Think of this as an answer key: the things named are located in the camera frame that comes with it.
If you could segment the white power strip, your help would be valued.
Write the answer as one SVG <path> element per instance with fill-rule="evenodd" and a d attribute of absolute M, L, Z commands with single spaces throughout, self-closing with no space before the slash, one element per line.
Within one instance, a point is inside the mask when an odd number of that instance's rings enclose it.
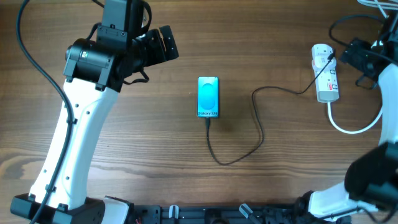
<path fill-rule="evenodd" d="M 315 44 L 312 47 L 312 59 L 316 55 L 330 55 L 335 52 L 327 44 Z M 339 99 L 338 79 L 336 67 L 314 71 L 317 100 L 320 103 L 331 103 Z"/>

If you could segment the turquoise screen smartphone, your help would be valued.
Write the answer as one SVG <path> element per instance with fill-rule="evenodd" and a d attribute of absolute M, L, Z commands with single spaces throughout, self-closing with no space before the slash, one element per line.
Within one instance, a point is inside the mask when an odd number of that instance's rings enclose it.
<path fill-rule="evenodd" d="M 219 113 L 218 77 L 198 77 L 197 116 L 217 118 Z"/>

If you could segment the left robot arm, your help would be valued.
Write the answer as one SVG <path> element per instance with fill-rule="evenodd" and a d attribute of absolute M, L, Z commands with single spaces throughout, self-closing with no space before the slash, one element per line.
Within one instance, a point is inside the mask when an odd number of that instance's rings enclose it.
<path fill-rule="evenodd" d="M 106 1 L 102 21 L 65 54 L 62 108 L 46 160 L 30 191 L 16 195 L 12 214 L 31 223 L 137 223 L 134 204 L 87 196 L 90 164 L 104 121 L 127 78 L 178 57 L 169 26 L 151 29 L 145 1 Z"/>

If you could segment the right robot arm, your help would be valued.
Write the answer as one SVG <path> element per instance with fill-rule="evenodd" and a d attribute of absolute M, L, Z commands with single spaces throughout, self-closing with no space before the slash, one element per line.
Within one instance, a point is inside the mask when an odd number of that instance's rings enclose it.
<path fill-rule="evenodd" d="M 387 223 L 397 213 L 397 11 L 382 20 L 374 45 L 353 39 L 340 60 L 374 81 L 382 96 L 382 131 L 378 147 L 348 168 L 342 183 L 298 198 L 293 223 L 345 223 L 348 216 L 385 211 Z"/>

